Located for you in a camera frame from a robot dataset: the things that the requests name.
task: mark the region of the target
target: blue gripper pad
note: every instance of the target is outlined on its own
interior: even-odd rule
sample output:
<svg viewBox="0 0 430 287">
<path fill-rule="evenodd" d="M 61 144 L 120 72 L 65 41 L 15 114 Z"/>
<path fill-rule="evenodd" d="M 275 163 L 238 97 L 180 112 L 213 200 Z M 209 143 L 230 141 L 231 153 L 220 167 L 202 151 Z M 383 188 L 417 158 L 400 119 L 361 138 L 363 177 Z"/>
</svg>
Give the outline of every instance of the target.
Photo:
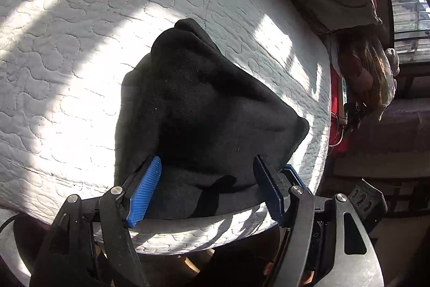
<svg viewBox="0 0 430 287">
<path fill-rule="evenodd" d="M 142 179 L 139 182 L 134 194 L 130 198 L 130 210 L 127 216 L 127 224 L 133 228 L 136 223 L 143 219 L 149 202 L 158 184 L 161 175 L 161 160 L 155 156 Z"/>
</svg>

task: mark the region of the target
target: folded black cloth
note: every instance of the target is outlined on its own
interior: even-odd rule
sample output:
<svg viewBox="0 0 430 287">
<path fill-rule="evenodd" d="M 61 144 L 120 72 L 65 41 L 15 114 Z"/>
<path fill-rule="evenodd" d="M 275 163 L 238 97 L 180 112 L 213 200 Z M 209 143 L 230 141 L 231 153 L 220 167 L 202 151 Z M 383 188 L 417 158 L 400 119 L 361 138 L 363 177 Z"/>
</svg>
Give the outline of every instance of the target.
<svg viewBox="0 0 430 287">
<path fill-rule="evenodd" d="M 115 181 L 122 184 L 149 154 L 160 156 L 162 175 L 145 217 L 219 215 L 263 202 L 254 156 L 280 169 L 308 133 L 307 121 L 227 60 L 192 19 L 164 31 L 136 69 L 140 91 L 118 141 Z"/>
</svg>

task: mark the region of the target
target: bed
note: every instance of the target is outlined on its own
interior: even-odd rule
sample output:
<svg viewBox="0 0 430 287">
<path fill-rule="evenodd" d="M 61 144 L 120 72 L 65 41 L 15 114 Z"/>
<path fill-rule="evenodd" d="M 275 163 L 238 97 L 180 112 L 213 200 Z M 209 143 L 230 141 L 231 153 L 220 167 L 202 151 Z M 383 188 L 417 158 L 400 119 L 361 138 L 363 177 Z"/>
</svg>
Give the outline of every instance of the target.
<svg viewBox="0 0 430 287">
<path fill-rule="evenodd" d="M 289 0 L 0 0 L 0 222 L 19 210 L 50 223 L 68 195 L 112 186 L 124 75 L 185 17 L 308 120 L 290 163 L 316 190 L 328 147 L 329 58 Z M 264 203 L 143 223 L 132 237 L 150 254 L 212 248 L 275 224 Z"/>
</svg>

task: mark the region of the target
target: window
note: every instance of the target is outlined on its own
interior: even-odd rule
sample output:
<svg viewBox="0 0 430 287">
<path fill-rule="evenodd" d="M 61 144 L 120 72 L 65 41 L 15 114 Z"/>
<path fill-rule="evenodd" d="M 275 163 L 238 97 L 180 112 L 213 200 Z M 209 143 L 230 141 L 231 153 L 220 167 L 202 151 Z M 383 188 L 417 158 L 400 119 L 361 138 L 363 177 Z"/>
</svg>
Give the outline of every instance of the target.
<svg viewBox="0 0 430 287">
<path fill-rule="evenodd" d="M 400 63 L 430 62 L 430 7 L 426 0 L 391 0 L 394 48 Z"/>
</svg>

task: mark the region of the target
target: silver screw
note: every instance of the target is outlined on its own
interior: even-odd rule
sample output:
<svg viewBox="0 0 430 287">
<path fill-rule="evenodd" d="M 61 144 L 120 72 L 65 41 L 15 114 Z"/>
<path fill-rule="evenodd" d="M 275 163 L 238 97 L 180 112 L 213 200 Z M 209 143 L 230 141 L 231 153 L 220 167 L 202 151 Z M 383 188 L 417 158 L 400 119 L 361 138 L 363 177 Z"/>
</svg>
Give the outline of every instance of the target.
<svg viewBox="0 0 430 287">
<path fill-rule="evenodd" d="M 69 203 L 75 203 L 77 200 L 78 200 L 78 195 L 70 195 L 67 198 L 67 202 L 69 202 Z"/>
<path fill-rule="evenodd" d="M 291 192 L 294 195 L 301 195 L 303 193 L 303 189 L 302 189 L 301 186 L 294 185 L 294 186 L 291 187 Z"/>
<path fill-rule="evenodd" d="M 336 199 L 340 202 L 346 202 L 348 197 L 344 194 L 337 194 L 336 195 Z"/>
<path fill-rule="evenodd" d="M 123 191 L 123 188 L 121 186 L 115 186 L 110 189 L 110 193 L 113 195 L 119 195 Z"/>
</svg>

